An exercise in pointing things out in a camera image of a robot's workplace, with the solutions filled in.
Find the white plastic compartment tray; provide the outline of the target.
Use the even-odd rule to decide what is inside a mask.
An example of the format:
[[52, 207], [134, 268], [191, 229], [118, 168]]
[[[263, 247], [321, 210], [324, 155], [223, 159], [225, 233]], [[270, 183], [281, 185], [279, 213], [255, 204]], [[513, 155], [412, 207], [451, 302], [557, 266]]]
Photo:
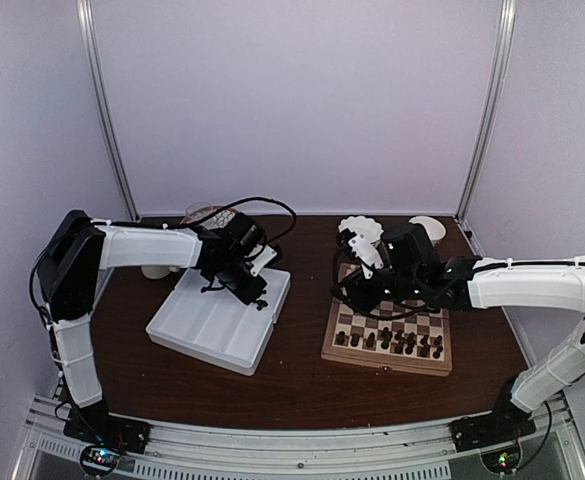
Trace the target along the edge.
[[228, 290], [203, 293], [205, 279], [186, 271], [146, 327], [161, 346], [245, 376], [256, 372], [282, 311], [291, 274], [266, 268], [266, 307], [245, 305]]

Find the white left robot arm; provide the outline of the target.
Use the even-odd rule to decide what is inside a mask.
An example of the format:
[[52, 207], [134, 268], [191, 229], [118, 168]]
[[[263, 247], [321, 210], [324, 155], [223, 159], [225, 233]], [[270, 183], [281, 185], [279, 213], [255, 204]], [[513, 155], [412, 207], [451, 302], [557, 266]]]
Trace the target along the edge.
[[78, 429], [95, 444], [109, 442], [116, 433], [114, 419], [94, 406], [104, 393], [91, 320], [107, 272], [143, 266], [195, 270], [210, 286], [228, 290], [243, 304], [260, 305], [267, 286], [261, 271], [281, 255], [262, 226], [243, 213], [221, 228], [208, 229], [199, 221], [143, 225], [69, 211], [33, 273], [42, 296], [37, 307], [51, 334], [69, 396], [82, 408], [75, 420]]

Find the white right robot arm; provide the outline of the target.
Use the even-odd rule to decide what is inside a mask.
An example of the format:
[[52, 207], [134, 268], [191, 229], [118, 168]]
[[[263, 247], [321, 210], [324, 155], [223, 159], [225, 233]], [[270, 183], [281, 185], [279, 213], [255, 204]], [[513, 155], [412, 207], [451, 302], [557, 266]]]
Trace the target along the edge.
[[443, 261], [423, 225], [406, 222], [384, 229], [364, 216], [342, 220], [336, 242], [359, 267], [336, 281], [331, 293], [360, 314], [371, 314], [383, 301], [412, 302], [413, 312], [529, 307], [583, 314], [583, 321], [542, 361], [506, 384], [503, 399], [485, 419], [491, 440], [507, 440], [523, 417], [585, 375], [585, 256]]

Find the dark chess piece small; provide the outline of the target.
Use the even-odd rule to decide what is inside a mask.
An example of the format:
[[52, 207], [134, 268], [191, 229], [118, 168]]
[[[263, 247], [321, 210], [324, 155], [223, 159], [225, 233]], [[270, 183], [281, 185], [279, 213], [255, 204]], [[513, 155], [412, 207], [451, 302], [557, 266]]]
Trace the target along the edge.
[[266, 300], [257, 300], [256, 301], [256, 308], [261, 311], [268, 306], [268, 302]]

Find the white scalloped bowl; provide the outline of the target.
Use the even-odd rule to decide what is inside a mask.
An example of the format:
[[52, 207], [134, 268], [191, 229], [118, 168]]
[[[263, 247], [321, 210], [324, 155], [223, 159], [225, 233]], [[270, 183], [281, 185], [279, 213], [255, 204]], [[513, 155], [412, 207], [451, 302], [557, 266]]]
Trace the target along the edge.
[[376, 245], [381, 240], [381, 235], [383, 234], [383, 227], [379, 222], [371, 217], [362, 215], [342, 219], [337, 229], [339, 233], [348, 230], [373, 245]]

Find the wooden chessboard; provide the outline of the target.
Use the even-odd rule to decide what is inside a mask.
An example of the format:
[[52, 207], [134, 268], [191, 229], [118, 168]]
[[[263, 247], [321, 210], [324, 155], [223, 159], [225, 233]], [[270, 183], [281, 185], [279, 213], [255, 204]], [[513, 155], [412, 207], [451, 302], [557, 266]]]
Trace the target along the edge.
[[449, 312], [381, 302], [371, 318], [333, 299], [323, 340], [324, 360], [403, 373], [446, 377], [453, 368]]

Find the cream round bowl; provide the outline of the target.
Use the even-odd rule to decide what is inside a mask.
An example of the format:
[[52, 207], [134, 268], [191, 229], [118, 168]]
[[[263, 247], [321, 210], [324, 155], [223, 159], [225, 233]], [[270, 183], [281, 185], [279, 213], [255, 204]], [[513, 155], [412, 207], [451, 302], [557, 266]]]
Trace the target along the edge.
[[430, 216], [414, 216], [408, 222], [423, 226], [433, 246], [438, 246], [447, 234], [447, 229], [444, 224]]

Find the clear drinking glass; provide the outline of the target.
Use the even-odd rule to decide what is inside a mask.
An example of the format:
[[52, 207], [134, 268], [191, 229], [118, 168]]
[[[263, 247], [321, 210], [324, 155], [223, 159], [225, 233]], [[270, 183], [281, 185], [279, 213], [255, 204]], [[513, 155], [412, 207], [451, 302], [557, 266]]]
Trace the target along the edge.
[[212, 203], [208, 201], [200, 201], [190, 204], [185, 210], [185, 223], [192, 223], [198, 221], [207, 215], [213, 213], [215, 210]]

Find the cream ribbed mug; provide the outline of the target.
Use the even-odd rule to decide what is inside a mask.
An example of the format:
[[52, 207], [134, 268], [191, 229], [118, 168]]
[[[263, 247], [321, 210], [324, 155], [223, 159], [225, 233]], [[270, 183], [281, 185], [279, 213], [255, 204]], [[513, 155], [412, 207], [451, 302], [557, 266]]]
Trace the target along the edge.
[[150, 280], [159, 280], [163, 279], [172, 273], [178, 273], [180, 271], [179, 267], [174, 266], [142, 266], [141, 272], [143, 276]]

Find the aluminium front rail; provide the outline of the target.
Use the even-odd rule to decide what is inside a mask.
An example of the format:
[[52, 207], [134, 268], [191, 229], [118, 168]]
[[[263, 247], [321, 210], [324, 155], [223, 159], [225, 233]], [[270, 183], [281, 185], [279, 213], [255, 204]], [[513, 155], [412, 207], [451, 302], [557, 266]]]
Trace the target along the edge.
[[[481, 450], [458, 452], [448, 424], [435, 420], [390, 427], [317, 431], [232, 430], [150, 422], [143, 454], [127, 454], [105, 479], [585, 479], [585, 452], [569, 411], [553, 402], [548, 425], [523, 437], [515, 475], [491, 473]], [[79, 466], [84, 442], [63, 436], [53, 413], [31, 409], [8, 479], [91, 479]], [[61, 460], [45, 475], [43, 460]]]

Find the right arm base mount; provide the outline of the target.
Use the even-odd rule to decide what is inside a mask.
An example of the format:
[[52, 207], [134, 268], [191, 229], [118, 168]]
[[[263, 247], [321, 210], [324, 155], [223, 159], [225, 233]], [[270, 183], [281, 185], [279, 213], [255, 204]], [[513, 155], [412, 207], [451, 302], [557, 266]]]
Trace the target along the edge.
[[492, 445], [515, 442], [518, 438], [536, 432], [529, 412], [512, 402], [511, 377], [501, 388], [489, 413], [462, 417], [450, 423], [450, 431], [457, 452], [481, 449]]

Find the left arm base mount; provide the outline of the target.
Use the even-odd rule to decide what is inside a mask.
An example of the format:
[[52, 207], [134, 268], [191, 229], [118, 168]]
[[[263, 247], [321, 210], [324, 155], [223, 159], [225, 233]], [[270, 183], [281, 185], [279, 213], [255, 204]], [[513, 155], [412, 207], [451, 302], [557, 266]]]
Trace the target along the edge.
[[120, 453], [145, 452], [151, 431], [149, 423], [112, 415], [105, 399], [83, 408], [70, 405], [63, 430], [66, 436]]

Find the right aluminium frame post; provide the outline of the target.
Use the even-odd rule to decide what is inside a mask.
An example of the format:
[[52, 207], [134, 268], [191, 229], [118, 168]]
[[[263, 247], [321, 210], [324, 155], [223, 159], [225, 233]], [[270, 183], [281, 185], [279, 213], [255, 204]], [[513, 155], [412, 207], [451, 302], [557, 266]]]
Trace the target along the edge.
[[497, 117], [499, 100], [505, 85], [516, 25], [517, 1], [503, 0], [495, 41], [492, 66], [487, 86], [478, 133], [473, 148], [470, 167], [456, 211], [456, 219], [464, 223], [478, 186], [483, 163]]

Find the aluminium frame post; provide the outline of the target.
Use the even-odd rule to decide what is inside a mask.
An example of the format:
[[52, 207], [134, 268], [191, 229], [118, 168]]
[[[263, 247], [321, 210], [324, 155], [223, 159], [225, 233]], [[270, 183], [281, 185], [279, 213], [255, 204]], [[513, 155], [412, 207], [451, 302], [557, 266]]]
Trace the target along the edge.
[[478, 133], [473, 148], [470, 167], [456, 211], [456, 219], [464, 223], [478, 186], [483, 163], [497, 117], [499, 100], [505, 85], [516, 25], [517, 1], [503, 0], [495, 41], [492, 66], [487, 86]]
[[121, 149], [115, 131], [113, 115], [108, 101], [94, 23], [93, 2], [89, 0], [77, 0], [76, 7], [93, 94], [96, 101], [99, 125], [107, 157], [112, 168], [116, 187], [125, 206], [127, 216], [131, 220], [138, 220], [138, 208], [133, 198], [131, 184], [123, 163]]

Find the left aluminium frame post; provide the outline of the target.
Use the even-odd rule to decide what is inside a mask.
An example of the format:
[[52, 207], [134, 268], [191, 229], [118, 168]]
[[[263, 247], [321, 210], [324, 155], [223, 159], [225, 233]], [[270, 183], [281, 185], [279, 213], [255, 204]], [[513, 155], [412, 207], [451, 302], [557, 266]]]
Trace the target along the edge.
[[133, 198], [131, 184], [123, 163], [121, 149], [115, 131], [113, 115], [108, 101], [94, 23], [93, 2], [89, 0], [77, 0], [76, 7], [93, 94], [96, 101], [99, 125], [107, 157], [112, 168], [116, 187], [125, 206], [127, 216], [131, 220], [138, 220], [138, 208]]

